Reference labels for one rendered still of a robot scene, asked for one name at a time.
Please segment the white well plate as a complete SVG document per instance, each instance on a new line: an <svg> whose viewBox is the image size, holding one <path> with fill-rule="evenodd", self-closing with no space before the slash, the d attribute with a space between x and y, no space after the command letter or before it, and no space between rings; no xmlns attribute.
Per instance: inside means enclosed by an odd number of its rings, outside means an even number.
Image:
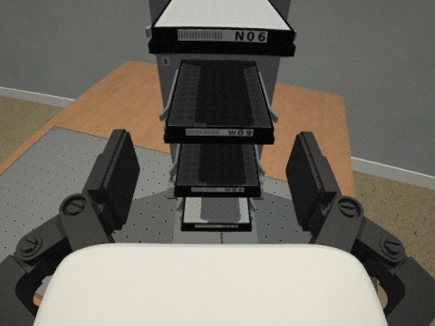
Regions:
<svg viewBox="0 0 435 326"><path fill-rule="evenodd" d="M169 0L150 53L295 55L295 31L270 0Z"/></svg>
<svg viewBox="0 0 435 326"><path fill-rule="evenodd" d="M249 197L184 197L181 232L252 232Z"/></svg>

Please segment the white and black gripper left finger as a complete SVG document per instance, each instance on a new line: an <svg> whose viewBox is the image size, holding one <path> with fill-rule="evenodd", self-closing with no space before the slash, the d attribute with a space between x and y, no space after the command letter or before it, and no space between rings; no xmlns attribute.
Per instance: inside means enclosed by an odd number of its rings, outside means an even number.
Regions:
<svg viewBox="0 0 435 326"><path fill-rule="evenodd" d="M114 129L82 193L65 198L59 214L22 237L0 263L0 326L33 326L34 293L42 280L67 255L115 243L111 234L127 222L139 174L130 133Z"/></svg>

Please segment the grey perforated base plate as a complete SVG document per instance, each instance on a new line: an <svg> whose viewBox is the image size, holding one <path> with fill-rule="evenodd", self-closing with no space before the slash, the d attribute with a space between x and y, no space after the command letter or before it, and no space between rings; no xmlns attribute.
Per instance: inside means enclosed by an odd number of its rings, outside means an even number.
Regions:
<svg viewBox="0 0 435 326"><path fill-rule="evenodd" d="M23 236L58 215L65 198L82 193L108 140L53 126L0 175L0 263ZM140 175L127 222L111 235L115 243L172 244L178 200L167 199L170 153L133 146ZM253 199L258 243L308 245L312 235L297 222L288 182L262 176L262 189L264 199Z"/></svg>

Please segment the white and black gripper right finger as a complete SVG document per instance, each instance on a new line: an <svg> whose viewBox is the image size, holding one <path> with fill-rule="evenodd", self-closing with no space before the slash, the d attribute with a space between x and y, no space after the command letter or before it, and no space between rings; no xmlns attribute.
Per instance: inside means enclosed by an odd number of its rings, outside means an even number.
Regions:
<svg viewBox="0 0 435 326"><path fill-rule="evenodd" d="M396 236L363 215L358 200L342 195L312 131L296 135L285 174L297 222L313 235L309 245L334 247L361 262L387 294L388 326L430 326L435 280Z"/></svg>

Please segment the black plate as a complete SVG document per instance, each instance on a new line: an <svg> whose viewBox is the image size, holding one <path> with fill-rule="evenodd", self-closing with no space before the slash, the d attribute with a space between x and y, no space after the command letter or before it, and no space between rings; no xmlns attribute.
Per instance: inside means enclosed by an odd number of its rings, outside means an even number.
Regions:
<svg viewBox="0 0 435 326"><path fill-rule="evenodd" d="M181 144L174 197L261 197L254 145Z"/></svg>
<svg viewBox="0 0 435 326"><path fill-rule="evenodd" d="M164 143L274 145L255 61L181 60Z"/></svg>

